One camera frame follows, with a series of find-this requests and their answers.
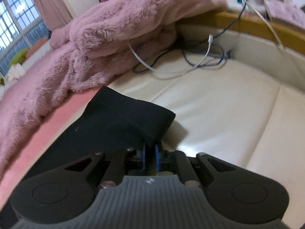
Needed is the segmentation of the black pants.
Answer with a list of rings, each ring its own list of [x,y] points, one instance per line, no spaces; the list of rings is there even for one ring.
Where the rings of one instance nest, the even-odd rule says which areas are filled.
[[[1,211],[1,228],[20,218],[54,224],[83,213],[111,160],[129,148],[154,160],[174,119],[166,108],[102,87],[16,186]]]

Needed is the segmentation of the green cushion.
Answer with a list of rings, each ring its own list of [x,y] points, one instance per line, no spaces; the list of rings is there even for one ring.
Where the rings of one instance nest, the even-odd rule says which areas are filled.
[[[20,64],[22,65],[24,61],[26,61],[26,55],[28,50],[26,48],[21,49],[17,54],[13,56],[13,58],[9,62],[9,67]]]

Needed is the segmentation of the wooden bedside table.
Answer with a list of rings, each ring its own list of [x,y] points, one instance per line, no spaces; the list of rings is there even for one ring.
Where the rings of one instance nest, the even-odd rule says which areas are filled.
[[[223,29],[237,17],[238,14],[234,12],[210,11],[195,17],[181,19],[179,23]],[[284,46],[304,55],[304,31],[275,22],[271,22],[271,26]],[[256,15],[243,15],[241,19],[231,27],[231,30],[276,42],[276,38],[271,30]]]

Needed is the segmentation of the window with grid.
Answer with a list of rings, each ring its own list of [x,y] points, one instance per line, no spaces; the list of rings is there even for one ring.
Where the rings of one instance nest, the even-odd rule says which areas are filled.
[[[1,0],[1,76],[19,51],[48,35],[34,0]]]

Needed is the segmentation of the pink curtain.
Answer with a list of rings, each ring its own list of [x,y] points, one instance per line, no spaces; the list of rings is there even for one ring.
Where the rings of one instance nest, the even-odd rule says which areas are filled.
[[[63,0],[33,0],[47,29],[54,31],[67,25],[72,15]]]

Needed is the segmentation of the pink bed sheet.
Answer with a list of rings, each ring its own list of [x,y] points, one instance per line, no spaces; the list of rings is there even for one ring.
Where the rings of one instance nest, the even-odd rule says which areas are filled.
[[[99,87],[76,93],[70,86],[74,44],[50,49],[1,101],[1,207],[34,163],[72,122]]]

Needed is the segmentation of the fluffy pink blanket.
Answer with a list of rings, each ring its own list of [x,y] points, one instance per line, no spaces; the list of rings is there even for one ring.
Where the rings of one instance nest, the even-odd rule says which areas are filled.
[[[176,21],[226,8],[225,0],[108,0],[53,32],[50,49],[1,99],[1,173],[69,92],[107,84],[176,38]]]

